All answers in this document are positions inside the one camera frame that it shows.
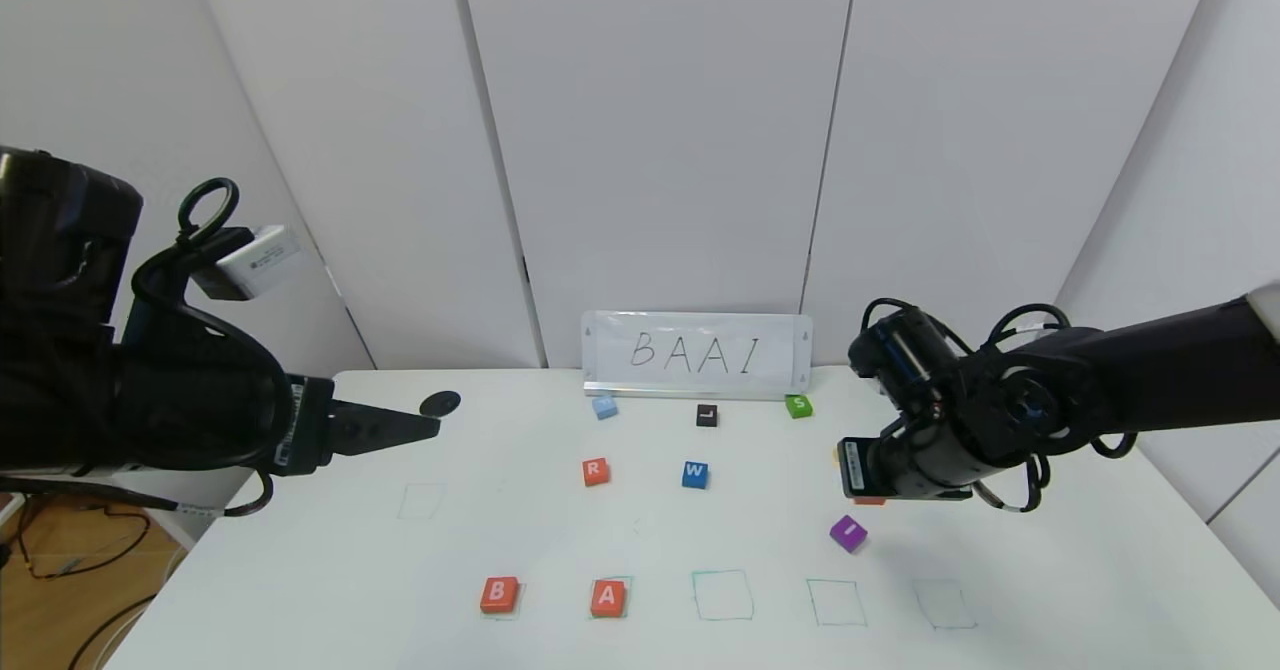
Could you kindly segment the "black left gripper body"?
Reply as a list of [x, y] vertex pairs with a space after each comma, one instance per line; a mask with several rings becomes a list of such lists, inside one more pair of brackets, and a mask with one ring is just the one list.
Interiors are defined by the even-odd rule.
[[116, 348], [115, 434], [165, 470], [306, 475], [326, 464], [332, 380], [291, 375], [233, 325], [133, 313]]

